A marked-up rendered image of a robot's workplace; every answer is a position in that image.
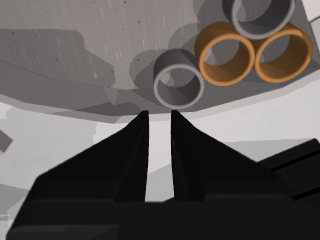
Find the grey metal bushing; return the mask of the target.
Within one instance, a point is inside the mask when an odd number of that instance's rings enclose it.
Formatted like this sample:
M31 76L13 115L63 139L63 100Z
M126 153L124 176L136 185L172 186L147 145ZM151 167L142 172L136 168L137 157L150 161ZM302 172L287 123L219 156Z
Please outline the grey metal bushing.
M272 36L285 26L293 14L296 0L272 0L260 17L249 22L237 20L238 3L239 0L222 0L225 17L241 36L258 40Z
M165 85L161 76L175 68L192 71L193 79L182 87ZM159 82L158 82L159 81ZM162 53L155 62L153 72L153 92L156 99L165 107L184 109L195 104L204 91L204 80L200 73L196 57L184 49L170 49Z

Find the grey round turntable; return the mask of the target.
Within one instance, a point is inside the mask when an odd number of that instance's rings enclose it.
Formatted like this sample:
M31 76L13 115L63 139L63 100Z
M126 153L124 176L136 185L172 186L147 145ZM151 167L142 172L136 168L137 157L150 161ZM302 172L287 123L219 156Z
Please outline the grey round turntable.
M222 0L0 0L0 102L45 114L130 123L199 119L285 96L320 79L320 0L296 0L288 22L313 43L306 68L271 83L252 68L239 82L171 109L153 92L154 65L170 49L194 56L199 33L225 21Z

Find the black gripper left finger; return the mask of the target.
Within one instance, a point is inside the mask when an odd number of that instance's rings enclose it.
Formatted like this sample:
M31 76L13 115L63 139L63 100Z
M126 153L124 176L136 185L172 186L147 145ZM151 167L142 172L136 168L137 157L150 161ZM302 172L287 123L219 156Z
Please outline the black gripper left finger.
M39 198L145 201L148 160L149 111L144 110L120 131L39 175L23 204Z

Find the bronze bushing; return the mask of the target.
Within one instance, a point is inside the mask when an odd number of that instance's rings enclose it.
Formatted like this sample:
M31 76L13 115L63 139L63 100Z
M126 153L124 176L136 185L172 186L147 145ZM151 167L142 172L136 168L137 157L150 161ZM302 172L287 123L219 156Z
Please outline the bronze bushing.
M283 54L272 61L259 62L263 49L272 40L283 35L290 35L289 44ZM300 74L313 54L313 43L310 37L290 22L272 36L248 40L252 43L255 53L252 68L261 79L271 83L284 82Z
M225 64L210 65L204 62L207 51L217 42L235 39L239 42L235 56ZM230 22L219 21L206 26L197 36L194 53L202 77L217 86L228 86L242 80L251 70L255 53L249 40L241 36Z

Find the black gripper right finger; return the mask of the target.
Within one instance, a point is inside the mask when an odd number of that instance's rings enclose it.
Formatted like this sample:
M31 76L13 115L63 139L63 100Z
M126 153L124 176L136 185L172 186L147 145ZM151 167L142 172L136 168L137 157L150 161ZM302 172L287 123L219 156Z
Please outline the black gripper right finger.
M171 164L175 201L296 203L281 175L200 131L177 110L171 111Z

